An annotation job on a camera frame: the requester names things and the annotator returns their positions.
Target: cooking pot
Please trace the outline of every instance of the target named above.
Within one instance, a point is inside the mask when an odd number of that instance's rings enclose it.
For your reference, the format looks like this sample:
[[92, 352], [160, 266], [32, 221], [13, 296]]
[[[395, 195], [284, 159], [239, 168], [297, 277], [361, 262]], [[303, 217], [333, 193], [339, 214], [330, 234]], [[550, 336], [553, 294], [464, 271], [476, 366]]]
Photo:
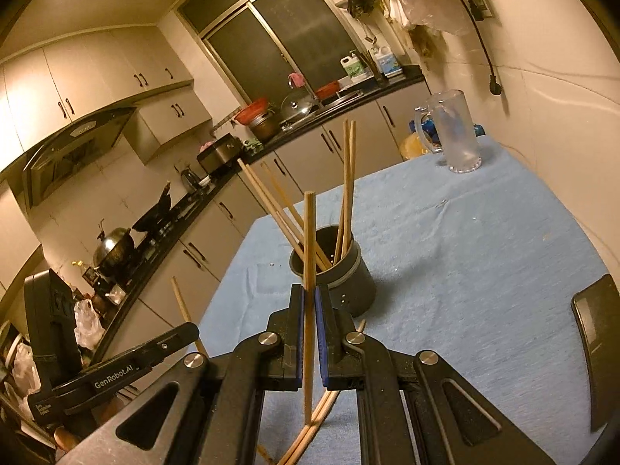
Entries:
[[128, 260], [136, 246], [130, 231], [117, 227], [106, 235], [102, 229], [97, 236], [100, 243], [92, 256], [92, 262], [102, 276], [114, 277]]

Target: table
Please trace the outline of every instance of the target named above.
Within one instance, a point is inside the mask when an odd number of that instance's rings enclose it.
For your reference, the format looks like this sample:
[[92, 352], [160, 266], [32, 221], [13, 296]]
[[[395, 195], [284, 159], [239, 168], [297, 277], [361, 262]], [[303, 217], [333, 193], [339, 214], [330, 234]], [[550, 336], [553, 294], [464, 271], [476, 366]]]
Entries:
[[[607, 269], [545, 184], [479, 142], [483, 165], [469, 174], [426, 155], [356, 181], [353, 233], [377, 286], [366, 332], [404, 353], [437, 351], [558, 465], [577, 464], [598, 434], [570, 300]], [[318, 226], [338, 222], [341, 194], [317, 197]], [[290, 251], [271, 217], [254, 223], [200, 322], [210, 355], [288, 305]], [[355, 393], [340, 394], [300, 463], [360, 463], [356, 409]], [[302, 419], [301, 391], [267, 393], [260, 442], [281, 457]]]

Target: white wall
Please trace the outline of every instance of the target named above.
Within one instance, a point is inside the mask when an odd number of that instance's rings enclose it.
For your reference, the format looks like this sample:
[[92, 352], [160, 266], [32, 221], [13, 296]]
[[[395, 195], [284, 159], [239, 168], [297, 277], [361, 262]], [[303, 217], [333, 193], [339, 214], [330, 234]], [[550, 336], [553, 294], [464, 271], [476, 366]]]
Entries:
[[443, 33], [432, 92], [462, 89], [475, 122], [535, 171], [620, 284], [620, 64], [579, 0], [490, 0], [480, 30], [504, 94], [489, 93], [475, 34]]

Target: glass pitcher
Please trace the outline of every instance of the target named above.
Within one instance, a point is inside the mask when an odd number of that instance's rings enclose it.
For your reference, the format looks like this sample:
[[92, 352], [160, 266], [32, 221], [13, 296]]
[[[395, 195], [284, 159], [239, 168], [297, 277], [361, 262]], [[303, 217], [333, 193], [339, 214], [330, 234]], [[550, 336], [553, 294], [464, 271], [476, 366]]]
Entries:
[[[422, 117], [433, 119], [441, 147], [434, 147], [422, 130]], [[482, 163], [465, 94], [458, 89], [433, 94], [426, 107], [415, 109], [415, 131], [422, 144], [433, 153], [443, 152], [448, 168], [455, 173], [476, 170]]]

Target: kitchen counter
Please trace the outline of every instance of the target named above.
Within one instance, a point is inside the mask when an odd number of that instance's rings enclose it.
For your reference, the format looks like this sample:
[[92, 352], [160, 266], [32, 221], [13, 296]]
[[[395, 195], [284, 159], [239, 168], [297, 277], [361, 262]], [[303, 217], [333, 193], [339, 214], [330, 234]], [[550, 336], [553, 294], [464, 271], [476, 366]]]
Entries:
[[[370, 86], [362, 88], [362, 95], [348, 102], [343, 102], [338, 107], [325, 110], [323, 113], [309, 117], [308, 122], [301, 123], [294, 129], [283, 131], [267, 143], [260, 152], [252, 156], [244, 157], [244, 161], [251, 164], [252, 162], [261, 159], [268, 153], [277, 150], [277, 148], [282, 145], [287, 144], [288, 142], [298, 138], [308, 131], [311, 131], [317, 126], [334, 119], [335, 117], [417, 82], [424, 82], [424, 76], [422, 75], [420, 68], [417, 66], [405, 66], [403, 67], [403, 74], [389, 79], [386, 84], [379, 85], [377, 82], [371, 82]], [[171, 211], [173, 212], [173, 217], [177, 220], [173, 223], [172, 227], [169, 228], [165, 236], [159, 240], [156, 245], [155, 252], [150, 256], [150, 258], [148, 258], [147, 261], [143, 262], [132, 275], [131, 281], [128, 283], [126, 288], [125, 300], [119, 306], [116, 315], [103, 334], [103, 337], [101, 338], [101, 341], [92, 356], [91, 364], [101, 362], [101, 360], [103, 360], [108, 347], [114, 339], [114, 335], [121, 327], [123, 320], [131, 309], [131, 306], [136, 302], [142, 290], [144, 290], [146, 284], [151, 279], [151, 276], [153, 276], [159, 265], [162, 264], [163, 260], [172, 250], [173, 246], [176, 245], [177, 241], [179, 241], [181, 236], [191, 226], [193, 221], [198, 218], [200, 213], [207, 207], [211, 200], [219, 193], [220, 190], [224, 188], [227, 182], [235, 174], [237, 174], [238, 171], [238, 166], [235, 164], [235, 166], [233, 166], [230, 171], [224, 175], [224, 177], [219, 178], [214, 188], [209, 191], [203, 190], [195, 193], [188, 193], [172, 208]]]

